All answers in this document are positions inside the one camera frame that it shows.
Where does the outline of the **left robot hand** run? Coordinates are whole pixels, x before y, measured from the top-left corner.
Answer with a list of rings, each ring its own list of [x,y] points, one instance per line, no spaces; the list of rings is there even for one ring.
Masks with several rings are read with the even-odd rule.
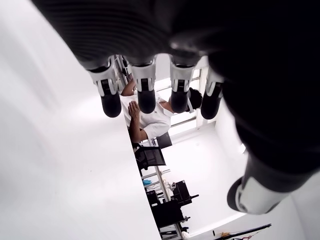
[[[220,99],[248,150],[230,188],[233,210],[273,210],[320,170],[320,3],[316,0],[36,0],[87,70],[104,113],[121,112],[114,55],[131,65],[140,110],[155,108],[157,54],[170,56],[172,109],[201,57],[209,71],[201,114]]]

